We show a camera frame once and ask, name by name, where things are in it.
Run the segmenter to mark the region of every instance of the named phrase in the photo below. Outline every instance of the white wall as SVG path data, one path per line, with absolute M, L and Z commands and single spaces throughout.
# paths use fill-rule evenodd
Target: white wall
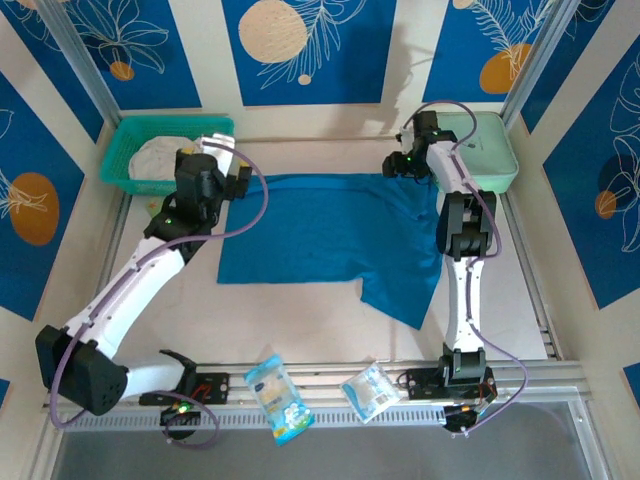
M 598 427 L 623 478 L 640 472 L 640 411 L 622 368 L 640 361 L 640 291 L 598 310 L 542 164 L 637 38 L 640 2 L 617 0 L 529 136 L 511 131 L 520 175 L 511 195 L 566 359 L 584 365 Z
M 95 291 L 104 255 L 105 226 L 115 190 L 98 181 L 108 131 L 94 144 L 6 18 L 0 14 L 0 71 L 85 173 L 36 319 L 0 308 L 0 378 L 11 382 L 0 410 L 0 477 L 19 478 L 38 432 L 45 398 L 34 339 L 47 323 L 61 325 Z
M 200 95 L 202 111 L 229 115 L 236 124 L 237 137 L 246 140 L 395 135 L 400 124 L 420 104 L 449 1 L 398 1 L 380 105 L 248 108 L 242 105 L 222 2 L 169 0 L 169 3 Z M 406 58 L 401 54 L 405 49 L 409 51 L 412 64 L 422 62 L 411 68 L 410 78 L 400 76 L 406 72 L 406 67 L 394 63 L 394 59 L 397 62 L 397 59 Z M 476 110 L 497 112 L 502 103 L 471 105 Z M 446 106 L 440 109 L 456 110 Z M 181 111 L 193 113 L 200 109 L 165 112 Z

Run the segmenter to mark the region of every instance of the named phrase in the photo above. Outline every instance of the purple cable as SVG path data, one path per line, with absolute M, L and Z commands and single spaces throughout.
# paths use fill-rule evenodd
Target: purple cable
M 131 278 L 131 276 L 137 271 L 139 271 L 142 266 L 144 266 L 147 262 L 152 260 L 159 253 L 173 246 L 180 245 L 181 243 L 206 242 L 208 240 L 213 240 L 216 238 L 224 239 L 224 238 L 231 238 L 231 237 L 240 235 L 246 232 L 247 230 L 249 230 L 250 228 L 252 228 L 256 223 L 258 223 L 260 219 L 263 217 L 265 211 L 267 210 L 267 205 L 269 204 L 269 188 L 267 186 L 267 180 L 265 179 L 264 175 L 262 174 L 258 166 L 244 153 L 239 152 L 235 148 L 231 148 L 217 142 L 211 143 L 209 145 L 214 146 L 216 148 L 220 148 L 227 152 L 233 153 L 235 156 L 247 162 L 247 164 L 249 164 L 249 166 L 253 169 L 253 171 L 256 173 L 256 176 L 258 177 L 258 180 L 260 180 L 260 184 L 262 185 L 262 191 L 264 193 L 264 198 L 262 200 L 262 206 L 260 207 L 260 210 L 258 211 L 258 213 L 256 214 L 253 220 L 247 223 L 244 227 L 241 227 L 237 230 L 233 230 L 231 232 L 225 232 L 225 233 L 211 234 L 211 235 L 191 235 L 188 237 L 182 237 L 182 238 L 178 238 L 175 240 L 171 240 L 167 243 L 164 243 L 158 248 L 155 248 L 154 250 L 152 250 L 151 252 L 143 256 L 140 260 L 138 260 L 136 262 L 137 269 L 130 269 L 127 272 L 125 272 L 125 274 L 122 277 L 120 277 L 120 279 L 113 285 L 113 287 L 109 289 L 109 291 L 102 297 L 102 299 L 98 302 L 98 304 L 93 308 L 93 310 L 89 314 L 89 320 L 91 320 L 92 322 L 84 323 L 78 329 L 76 334 L 71 339 L 71 342 L 67 346 L 66 350 L 64 351 L 62 358 L 60 359 L 60 363 L 58 363 L 58 367 L 56 368 L 56 372 L 53 376 L 53 383 L 51 384 L 51 395 L 49 396 L 49 410 L 50 410 L 49 416 L 51 418 L 51 423 L 53 423 L 53 425 L 56 428 L 64 429 L 69 425 L 75 423 L 82 415 L 86 413 L 86 410 L 82 410 L 75 417 L 73 417 L 72 419 L 66 422 L 63 422 L 62 420 L 60 420 L 60 417 L 58 416 L 58 397 L 59 397 L 59 391 L 60 391 L 60 382 L 62 381 L 62 374 L 64 373 L 64 370 L 67 364 L 69 363 L 69 359 L 71 358 L 71 353 L 73 352 L 73 349 L 75 348 L 75 346 L 78 344 L 78 341 L 80 341 L 80 338 L 82 338 L 82 336 L 89 329 L 89 327 L 93 325 L 93 320 L 98 317 L 100 312 L 107 306 L 107 304 L 120 291 L 120 289 L 127 283 L 127 281 Z M 173 392 L 159 392 L 159 393 L 161 393 L 162 395 L 172 396 L 174 398 L 178 398 L 181 400 L 186 400 L 189 403 L 196 405 L 197 407 L 202 409 L 205 413 L 207 413 L 209 416 L 211 416 L 214 424 L 216 425 L 216 433 L 214 433 L 211 439 L 209 439 L 208 441 L 202 444 L 190 445 L 190 444 L 175 442 L 174 443 L 175 445 L 183 448 L 203 449 L 203 448 L 212 446 L 215 443 L 218 436 L 219 422 L 218 422 L 218 418 L 213 414 L 213 412 L 209 408 L 204 406 L 202 403 L 197 402 L 179 393 L 173 393 Z M 168 436 L 167 429 L 168 429 L 168 426 L 164 431 L 165 436 Z
M 167 441 L 169 443 L 171 443 L 172 445 L 175 445 L 176 447 L 185 448 L 187 450 L 206 450 L 207 448 L 211 448 L 211 447 L 213 447 L 215 445 L 215 443 L 218 441 L 218 436 L 220 435 L 220 420 L 209 409 L 209 407 L 207 407 L 204 403 L 200 403 L 200 402 L 198 402 L 197 400 L 194 400 L 191 397 L 187 397 L 186 395 L 182 395 L 181 393 L 166 392 L 164 390 L 156 390 L 155 392 L 151 392 L 151 393 L 153 393 L 154 395 L 165 395 L 167 397 L 173 397 L 173 398 L 176 398 L 178 400 L 182 400 L 184 402 L 188 402 L 188 403 L 191 403 L 191 404 L 195 405 L 200 410 L 202 410 L 204 413 L 209 415 L 209 417 L 211 417 L 211 420 L 213 420 L 213 424 L 216 426 L 216 429 L 213 432 L 213 435 L 211 435 L 211 437 L 209 438 L 209 440 L 206 440 L 206 441 L 204 441 L 202 443 L 184 443 L 184 442 L 176 442 L 176 441 L 174 441 L 173 438 L 171 438 L 169 436 L 169 426 L 171 424 L 171 421 L 169 421 L 165 425 L 164 430 L 162 430 L 162 434 L 165 436 L 165 438 L 167 439 Z
M 456 156 L 454 154 L 454 151 L 463 142 L 465 142 L 469 138 L 471 138 L 473 136 L 473 134 L 476 132 L 476 129 L 478 128 L 478 119 L 476 118 L 476 116 L 473 113 L 473 111 L 471 111 L 471 109 L 469 107 L 467 107 L 466 105 L 464 105 L 463 103 L 456 102 L 455 100 L 436 100 L 436 101 L 428 102 L 428 103 L 425 103 L 425 104 L 421 105 L 415 112 L 413 112 L 413 114 L 405 122 L 405 124 L 403 125 L 403 128 L 407 128 L 407 125 L 409 125 L 409 122 L 411 121 L 411 119 L 413 119 L 413 117 L 418 112 L 424 110 L 427 107 L 430 107 L 432 105 L 439 104 L 439 103 L 448 103 L 448 104 L 456 105 L 456 106 L 462 108 L 463 110 L 465 110 L 469 114 L 469 116 L 471 117 L 471 120 L 473 121 L 473 128 L 471 129 L 471 132 L 469 132 L 469 134 L 467 134 L 462 139 L 458 140 L 458 142 L 456 144 L 454 144 L 454 146 L 451 148 L 451 156 L 450 156 L 450 158 L 453 161 L 453 164 L 455 165 L 456 170 L 458 171 L 458 174 L 460 175 L 460 179 L 462 180 L 463 184 L 473 194 L 475 199 L 478 201 L 478 203 L 482 207 L 482 210 L 484 211 L 485 215 L 489 219 L 489 223 L 491 224 L 491 228 L 492 228 L 492 230 L 493 230 L 493 232 L 495 234 L 495 237 L 496 237 L 496 251 L 495 251 L 495 253 L 484 255 L 482 257 L 477 257 L 474 260 L 472 260 L 469 263 L 468 267 L 467 267 L 467 278 L 466 278 L 466 286 L 465 286 L 465 303 L 467 304 L 466 308 L 467 308 L 467 319 L 469 319 L 468 320 L 469 321 L 469 326 L 471 327 L 471 330 L 473 331 L 473 333 L 483 343 L 489 345 L 495 351 L 497 351 L 497 352 L 501 353 L 502 355 L 508 357 L 510 360 L 513 360 L 522 369 L 522 372 L 524 373 L 524 380 L 522 382 L 522 385 L 520 386 L 518 391 L 513 394 L 513 396 L 511 398 L 509 398 L 500 408 L 498 408 L 496 411 L 491 413 L 489 416 L 487 416 L 481 422 L 476 423 L 474 426 L 472 426 L 471 428 L 465 430 L 464 432 L 454 433 L 453 436 L 455 437 L 455 436 L 459 436 L 459 435 L 465 435 L 465 436 L 469 435 L 469 433 L 473 432 L 478 427 L 484 425 L 486 422 L 488 422 L 492 418 L 495 418 L 500 413 L 502 413 L 509 405 L 511 405 L 520 396 L 520 394 L 524 391 L 524 389 L 527 388 L 527 385 L 529 384 L 529 371 L 527 370 L 526 365 L 524 363 L 522 363 L 520 360 L 518 360 L 514 355 L 511 355 L 506 350 L 503 350 L 502 348 L 498 347 L 496 344 L 494 344 L 494 343 L 490 342 L 489 340 L 487 340 L 480 333 L 480 331 L 473 325 L 473 322 L 471 321 L 471 320 L 473 320 L 473 317 L 471 315 L 471 280 L 472 280 L 472 276 L 473 276 L 473 273 L 471 271 L 472 267 L 475 265 L 476 262 L 478 262 L 480 260 L 486 260 L 488 258 L 495 258 L 495 257 L 497 257 L 498 255 L 500 255 L 502 253 L 502 237 L 500 236 L 500 231 L 498 230 L 498 226 L 496 225 L 496 220 L 495 220 L 493 214 L 491 213 L 491 210 L 489 209 L 489 206 L 486 204 L 486 202 L 484 201 L 484 199 L 482 198 L 482 196 L 480 195 L 478 190 L 476 190 L 474 187 L 471 186 L 471 184 L 469 183 L 469 179 L 466 178 L 465 175 L 462 173 L 463 172 L 462 166 L 460 165 L 460 163 L 458 162 L 458 159 L 456 158 Z

